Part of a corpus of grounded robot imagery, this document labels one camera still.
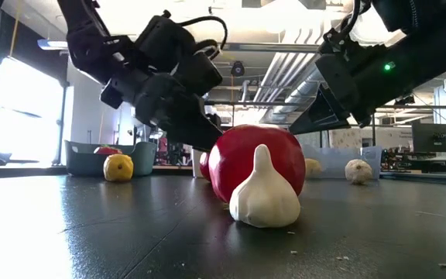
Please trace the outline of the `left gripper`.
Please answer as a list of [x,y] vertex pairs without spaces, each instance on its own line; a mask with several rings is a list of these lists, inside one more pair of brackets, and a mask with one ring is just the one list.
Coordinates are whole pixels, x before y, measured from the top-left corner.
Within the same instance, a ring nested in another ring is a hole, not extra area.
[[170,140],[210,151],[223,132],[204,114],[199,98],[221,82],[206,57],[185,57],[166,71],[143,60],[127,61],[107,80],[100,100],[114,109],[128,103],[141,123],[168,126]]

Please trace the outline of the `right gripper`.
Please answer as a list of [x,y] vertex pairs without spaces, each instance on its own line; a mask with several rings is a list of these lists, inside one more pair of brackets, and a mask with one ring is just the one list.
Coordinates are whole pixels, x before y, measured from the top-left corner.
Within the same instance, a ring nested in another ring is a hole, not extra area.
[[289,126],[294,134],[347,129],[347,118],[366,126],[381,105],[405,93],[405,49],[401,42],[361,46],[326,39],[315,64],[325,84],[312,104]]

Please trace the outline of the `white garlic bulb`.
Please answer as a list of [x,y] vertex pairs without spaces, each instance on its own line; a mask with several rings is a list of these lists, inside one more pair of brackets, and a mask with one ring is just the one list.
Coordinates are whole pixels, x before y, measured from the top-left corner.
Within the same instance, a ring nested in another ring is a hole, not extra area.
[[236,222],[256,228],[282,228],[296,222],[300,202],[291,184],[273,166],[269,148],[260,144],[250,175],[232,192],[229,212]]
[[364,160],[350,160],[345,166],[345,178],[352,184],[365,184],[373,179],[372,168]]

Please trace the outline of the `translucent grey plastic basket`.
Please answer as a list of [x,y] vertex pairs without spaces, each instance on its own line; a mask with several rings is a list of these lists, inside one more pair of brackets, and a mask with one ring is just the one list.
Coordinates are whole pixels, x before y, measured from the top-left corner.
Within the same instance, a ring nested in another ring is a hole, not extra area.
[[380,146],[338,149],[303,145],[302,151],[304,158],[318,160],[322,166],[322,173],[310,179],[343,179],[347,162],[354,159],[364,160],[368,163],[372,168],[373,178],[379,179],[382,157]]

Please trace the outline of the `white plastic basket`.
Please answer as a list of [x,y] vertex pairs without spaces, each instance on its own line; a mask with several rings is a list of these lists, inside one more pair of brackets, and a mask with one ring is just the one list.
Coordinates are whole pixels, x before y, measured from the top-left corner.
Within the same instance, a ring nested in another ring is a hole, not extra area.
[[191,159],[193,163],[193,176],[195,178],[203,178],[199,169],[199,160],[202,153],[203,153],[202,151],[195,149],[192,149],[191,152]]

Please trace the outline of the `dark grey plastic basket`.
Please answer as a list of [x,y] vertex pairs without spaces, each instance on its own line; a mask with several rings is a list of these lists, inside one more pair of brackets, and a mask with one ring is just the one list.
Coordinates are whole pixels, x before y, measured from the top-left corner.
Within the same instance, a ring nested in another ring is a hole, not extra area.
[[[107,156],[94,152],[100,145],[65,140],[64,147],[68,174],[85,177],[103,175],[103,164]],[[110,145],[110,147],[119,149],[132,158],[134,177],[152,173],[156,155],[155,143],[138,142],[135,146]]]

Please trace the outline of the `black computer monitor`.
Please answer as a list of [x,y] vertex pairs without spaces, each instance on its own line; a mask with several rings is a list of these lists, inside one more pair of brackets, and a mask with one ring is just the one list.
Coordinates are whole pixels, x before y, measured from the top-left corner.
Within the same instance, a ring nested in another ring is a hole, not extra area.
[[446,152],[446,124],[414,123],[412,138],[414,152]]

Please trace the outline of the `ceiling light tube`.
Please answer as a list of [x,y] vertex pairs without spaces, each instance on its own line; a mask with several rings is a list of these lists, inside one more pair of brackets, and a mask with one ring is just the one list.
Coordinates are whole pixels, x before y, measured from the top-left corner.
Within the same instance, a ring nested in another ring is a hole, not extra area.
[[37,45],[42,50],[67,50],[68,45],[66,41],[56,41],[56,40],[37,40]]

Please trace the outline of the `silver air duct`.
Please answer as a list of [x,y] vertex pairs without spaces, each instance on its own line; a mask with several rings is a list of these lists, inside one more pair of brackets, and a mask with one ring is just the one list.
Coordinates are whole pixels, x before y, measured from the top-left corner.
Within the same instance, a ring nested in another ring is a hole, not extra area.
[[323,81],[314,64],[318,58],[312,53],[276,55],[270,76],[255,95],[254,102],[262,103],[258,106],[260,123],[285,123],[291,114],[314,100],[315,90]]

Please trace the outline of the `black metal overhead frame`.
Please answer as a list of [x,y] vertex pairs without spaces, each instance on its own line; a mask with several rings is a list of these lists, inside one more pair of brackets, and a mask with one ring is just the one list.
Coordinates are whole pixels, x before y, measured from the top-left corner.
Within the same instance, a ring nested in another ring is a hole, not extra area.
[[[230,102],[230,101],[204,101],[204,105],[209,106],[231,106],[235,107],[252,107],[258,109],[277,109],[277,117],[284,118],[284,120],[272,120],[272,115],[269,116],[269,120],[263,120],[263,123],[277,126],[291,126],[292,121],[288,118],[297,120],[297,116],[304,112],[306,109],[312,106],[313,99],[308,99],[302,103],[286,103],[286,102]],[[446,118],[443,116],[443,111],[446,110],[446,105],[382,105],[377,108],[371,116],[371,122],[368,126],[364,126],[364,130],[370,132],[369,137],[372,140],[372,145],[383,145],[382,140],[386,140],[388,136],[382,136],[376,131],[377,128],[401,128],[409,129],[409,122],[423,119],[426,116],[437,115],[438,119],[442,119],[446,122]],[[395,121],[393,124],[382,124],[379,117],[397,117],[402,118],[404,115],[408,115],[409,118],[404,121]]]

